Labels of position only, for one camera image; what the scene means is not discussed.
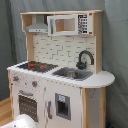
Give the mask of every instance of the backsplash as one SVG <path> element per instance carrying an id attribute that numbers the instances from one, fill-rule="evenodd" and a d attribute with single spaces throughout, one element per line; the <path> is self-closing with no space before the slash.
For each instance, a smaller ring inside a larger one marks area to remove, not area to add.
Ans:
<path id="1" fill-rule="evenodd" d="M 79 53 L 88 50 L 94 56 L 95 37 L 33 35 L 35 61 L 76 68 Z M 87 61 L 87 69 L 94 69 L 88 55 L 83 54 L 82 62 Z"/>

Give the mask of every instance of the gray curtain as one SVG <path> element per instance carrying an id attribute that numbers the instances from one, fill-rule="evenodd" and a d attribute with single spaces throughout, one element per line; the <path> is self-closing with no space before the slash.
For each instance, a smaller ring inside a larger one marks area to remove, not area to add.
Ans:
<path id="1" fill-rule="evenodd" d="M 18 62 L 26 60 L 21 12 L 102 9 L 103 70 L 116 77 L 107 87 L 107 121 L 114 128 L 128 128 L 128 0 L 11 0 Z"/>
<path id="2" fill-rule="evenodd" d="M 0 101 L 9 97 L 7 67 L 13 65 L 9 1 L 0 1 Z"/>

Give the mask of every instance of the oven handle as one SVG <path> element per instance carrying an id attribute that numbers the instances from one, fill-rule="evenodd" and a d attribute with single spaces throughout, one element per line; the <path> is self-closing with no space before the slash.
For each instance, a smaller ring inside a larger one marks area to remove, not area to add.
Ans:
<path id="1" fill-rule="evenodd" d="M 51 101 L 48 102 L 47 112 L 48 112 L 48 118 L 52 119 L 52 115 L 50 114 L 50 107 L 51 107 Z"/>
<path id="2" fill-rule="evenodd" d="M 33 96 L 32 93 L 26 93 L 26 92 L 24 92 L 24 91 L 22 91 L 22 90 L 20 90 L 19 92 L 20 92 L 22 95 L 25 95 L 25 96 Z"/>

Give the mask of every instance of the burner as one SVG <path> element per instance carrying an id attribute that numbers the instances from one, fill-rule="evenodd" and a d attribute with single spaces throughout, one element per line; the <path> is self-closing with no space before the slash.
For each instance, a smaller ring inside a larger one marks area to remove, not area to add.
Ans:
<path id="1" fill-rule="evenodd" d="M 37 72 L 47 72 L 47 71 L 49 71 L 49 70 L 51 70 L 51 69 L 53 69 L 55 67 L 58 67 L 58 65 L 31 61 L 31 62 L 22 64 L 22 65 L 20 65 L 18 67 L 19 68 L 23 68 L 23 69 L 37 71 Z"/>

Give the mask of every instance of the stove knob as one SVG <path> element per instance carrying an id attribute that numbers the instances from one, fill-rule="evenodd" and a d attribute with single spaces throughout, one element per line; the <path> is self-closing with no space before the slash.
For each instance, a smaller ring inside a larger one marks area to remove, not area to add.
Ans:
<path id="1" fill-rule="evenodd" d="M 33 85 L 33 87 L 36 87 L 37 86 L 37 82 L 36 81 L 33 81 L 32 82 L 32 85 Z"/>
<path id="2" fill-rule="evenodd" d="M 13 81 L 18 81 L 18 80 L 19 80 L 18 76 L 13 77 Z"/>

